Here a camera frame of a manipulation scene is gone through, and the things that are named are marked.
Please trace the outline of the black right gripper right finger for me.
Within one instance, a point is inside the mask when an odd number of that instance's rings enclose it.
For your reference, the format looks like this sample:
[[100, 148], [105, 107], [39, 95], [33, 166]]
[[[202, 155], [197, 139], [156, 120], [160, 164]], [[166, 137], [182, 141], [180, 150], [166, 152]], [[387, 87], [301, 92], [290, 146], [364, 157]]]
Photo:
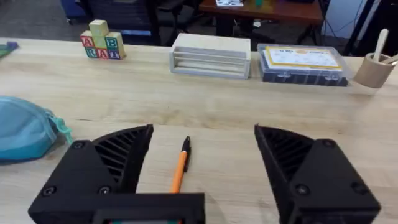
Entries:
[[280, 223], [372, 223], [381, 204], [332, 139], [255, 125]]

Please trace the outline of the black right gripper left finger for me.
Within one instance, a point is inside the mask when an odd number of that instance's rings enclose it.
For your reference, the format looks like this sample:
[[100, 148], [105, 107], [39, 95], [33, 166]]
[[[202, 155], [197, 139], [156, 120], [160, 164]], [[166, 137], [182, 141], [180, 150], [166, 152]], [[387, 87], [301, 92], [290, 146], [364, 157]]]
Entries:
[[132, 208], [151, 124], [75, 141], [28, 209], [35, 223], [92, 223], [100, 210]]

